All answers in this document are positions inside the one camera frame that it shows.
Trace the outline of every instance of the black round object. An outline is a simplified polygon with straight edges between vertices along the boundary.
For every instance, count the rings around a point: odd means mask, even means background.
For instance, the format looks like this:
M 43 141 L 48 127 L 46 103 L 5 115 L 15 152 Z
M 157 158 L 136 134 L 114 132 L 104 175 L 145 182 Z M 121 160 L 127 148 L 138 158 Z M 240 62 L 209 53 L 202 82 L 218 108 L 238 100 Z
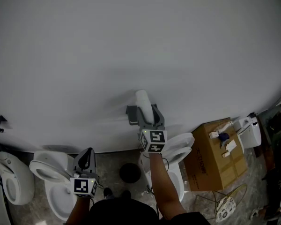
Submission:
M 120 178 L 126 183 L 135 183 L 141 177 L 140 168 L 133 163 L 126 163 L 120 169 Z

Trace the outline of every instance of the white cylindrical object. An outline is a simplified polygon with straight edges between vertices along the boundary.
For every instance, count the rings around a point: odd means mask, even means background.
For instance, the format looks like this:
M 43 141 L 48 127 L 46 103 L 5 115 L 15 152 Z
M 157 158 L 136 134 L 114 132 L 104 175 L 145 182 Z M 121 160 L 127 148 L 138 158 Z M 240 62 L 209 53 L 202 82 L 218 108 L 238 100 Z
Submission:
M 154 122 L 153 110 L 147 92 L 145 90 L 139 90 L 135 93 L 135 96 L 136 96 L 135 103 L 144 114 L 146 122 L 154 124 L 155 122 Z

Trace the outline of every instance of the person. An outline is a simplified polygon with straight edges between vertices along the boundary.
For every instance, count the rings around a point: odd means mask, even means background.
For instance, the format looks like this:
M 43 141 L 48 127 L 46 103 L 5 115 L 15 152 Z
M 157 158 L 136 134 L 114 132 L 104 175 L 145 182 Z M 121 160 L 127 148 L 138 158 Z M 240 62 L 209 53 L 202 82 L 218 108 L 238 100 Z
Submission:
M 94 222 L 192 222 L 192 224 L 209 224 L 199 213 L 187 213 L 182 207 L 177 191 L 172 183 L 159 153 L 150 154 L 152 187 L 158 208 L 163 216 L 161 220 L 150 206 L 124 196 L 105 199 L 95 203 L 89 209 L 89 198 L 78 198 L 66 225 L 90 225 Z M 104 195 L 113 197 L 111 190 Z

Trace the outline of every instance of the marker cube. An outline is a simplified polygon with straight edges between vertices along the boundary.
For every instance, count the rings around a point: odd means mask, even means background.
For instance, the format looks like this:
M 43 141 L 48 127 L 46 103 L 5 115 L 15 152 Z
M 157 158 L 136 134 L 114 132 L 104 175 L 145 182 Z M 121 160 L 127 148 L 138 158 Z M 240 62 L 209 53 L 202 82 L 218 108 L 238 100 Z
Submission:
M 160 153 L 167 140 L 167 131 L 144 129 L 140 134 L 140 143 L 145 152 Z
M 90 197 L 95 196 L 98 182 L 93 178 L 70 178 L 71 190 L 78 197 Z

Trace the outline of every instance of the toilet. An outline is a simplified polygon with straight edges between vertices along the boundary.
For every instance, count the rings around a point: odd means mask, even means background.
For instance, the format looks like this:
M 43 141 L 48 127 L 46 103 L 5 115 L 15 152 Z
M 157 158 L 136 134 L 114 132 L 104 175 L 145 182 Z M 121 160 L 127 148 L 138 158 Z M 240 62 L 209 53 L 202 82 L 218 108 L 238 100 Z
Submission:
M 0 176 L 5 196 L 12 204 L 24 205 L 33 199 L 33 174 L 16 156 L 0 152 Z
M 30 162 L 30 170 L 44 180 L 50 208 L 61 220 L 66 221 L 76 204 L 71 192 L 74 158 L 63 152 L 37 151 Z
M 162 151 L 162 156 L 169 162 L 163 159 L 165 168 L 168 169 L 168 175 L 173 182 L 179 200 L 182 201 L 184 196 L 184 183 L 179 168 L 179 162 L 181 162 L 191 151 L 191 147 L 195 139 L 191 133 L 180 134 L 167 141 L 167 149 Z M 138 161 L 138 165 L 141 168 L 141 172 L 146 178 L 146 182 L 149 190 L 152 190 L 150 159 L 148 153 L 142 152 Z
M 247 148 L 261 145 L 261 133 L 256 117 L 245 117 L 237 120 L 233 124 L 237 136 L 244 152 Z

